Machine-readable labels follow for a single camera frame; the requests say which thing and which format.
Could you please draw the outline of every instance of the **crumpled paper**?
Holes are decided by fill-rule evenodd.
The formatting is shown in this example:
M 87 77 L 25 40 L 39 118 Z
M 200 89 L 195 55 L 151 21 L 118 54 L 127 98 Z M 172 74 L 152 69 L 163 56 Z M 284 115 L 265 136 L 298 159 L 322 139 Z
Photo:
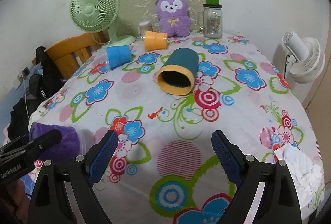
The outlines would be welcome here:
M 275 151 L 279 160 L 284 160 L 289 168 L 297 191 L 300 208 L 304 208 L 318 189 L 322 179 L 322 167 L 291 144 L 286 144 Z

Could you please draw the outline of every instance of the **fan base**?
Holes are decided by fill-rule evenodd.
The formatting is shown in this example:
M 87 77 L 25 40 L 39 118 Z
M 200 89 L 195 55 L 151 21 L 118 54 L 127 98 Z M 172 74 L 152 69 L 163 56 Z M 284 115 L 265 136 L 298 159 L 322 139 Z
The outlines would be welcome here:
M 115 42 L 110 42 L 106 47 L 111 47 L 111 46 L 124 46 L 124 45 L 130 45 L 136 40 L 135 37 L 132 35 L 123 35 L 117 37 L 117 41 Z

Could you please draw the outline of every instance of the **chair backrest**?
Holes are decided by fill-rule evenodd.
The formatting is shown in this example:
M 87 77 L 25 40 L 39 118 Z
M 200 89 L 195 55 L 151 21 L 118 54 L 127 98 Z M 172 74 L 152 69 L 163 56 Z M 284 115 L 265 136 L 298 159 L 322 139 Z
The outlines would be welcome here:
M 105 42 L 105 37 L 102 32 L 99 33 L 85 33 L 80 36 L 71 37 L 56 43 L 46 50 L 49 57 L 59 68 L 64 79 L 68 79 L 79 68 L 76 53 L 82 63 L 84 64 L 91 56 L 88 47 L 93 50 L 99 49 Z

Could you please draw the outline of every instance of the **power cord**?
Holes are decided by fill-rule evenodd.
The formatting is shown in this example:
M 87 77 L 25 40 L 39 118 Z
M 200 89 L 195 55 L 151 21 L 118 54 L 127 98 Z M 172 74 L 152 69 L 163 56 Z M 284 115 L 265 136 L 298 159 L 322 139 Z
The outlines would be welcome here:
M 91 33 L 91 35 L 92 35 L 92 38 L 93 38 L 93 40 L 94 40 L 95 43 L 98 43 L 100 45 L 105 45 L 105 44 L 109 43 L 109 41 L 108 42 L 105 42 L 105 43 L 100 43 L 100 42 L 98 42 L 98 41 L 95 40 L 94 35 L 92 33 Z
M 26 108 L 26 114 L 28 116 L 28 118 L 30 119 L 30 116 L 29 116 L 29 111 L 28 111 L 28 105 L 26 103 L 26 88 L 25 88 L 25 83 L 24 83 L 24 77 L 23 77 L 23 74 L 20 75 L 22 77 L 22 83 L 23 83 L 23 87 L 24 87 L 24 96 L 25 96 L 25 108 Z
M 288 64 L 288 61 L 287 61 L 287 58 L 289 58 L 290 55 L 286 55 L 286 58 L 285 58 L 285 71 L 284 71 L 284 79 L 286 77 L 286 68 L 287 68 L 287 64 Z

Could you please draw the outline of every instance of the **stuffed animal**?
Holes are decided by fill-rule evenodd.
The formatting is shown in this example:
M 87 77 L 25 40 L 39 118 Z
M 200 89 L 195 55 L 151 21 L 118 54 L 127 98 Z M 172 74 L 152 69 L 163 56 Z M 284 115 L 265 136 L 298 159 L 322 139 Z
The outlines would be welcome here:
M 160 18 L 158 25 L 168 37 L 190 35 L 191 18 L 187 15 L 186 0 L 158 0 L 156 13 Z

